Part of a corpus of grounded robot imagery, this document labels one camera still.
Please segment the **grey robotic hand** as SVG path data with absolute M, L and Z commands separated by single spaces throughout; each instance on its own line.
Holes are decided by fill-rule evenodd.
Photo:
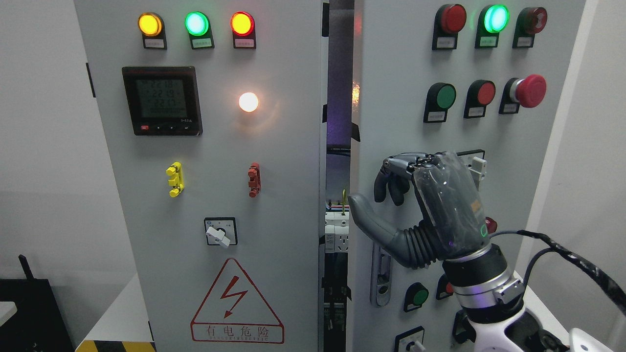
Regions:
M 469 256 L 489 245 L 478 190 L 457 154 L 411 152 L 384 159 L 374 181 L 374 200 L 382 202 L 390 195 L 395 205 L 401 205 L 410 187 L 423 215 L 410 229 L 380 218 L 362 194 L 348 198 L 358 228 L 400 265 L 418 269 L 438 259 Z

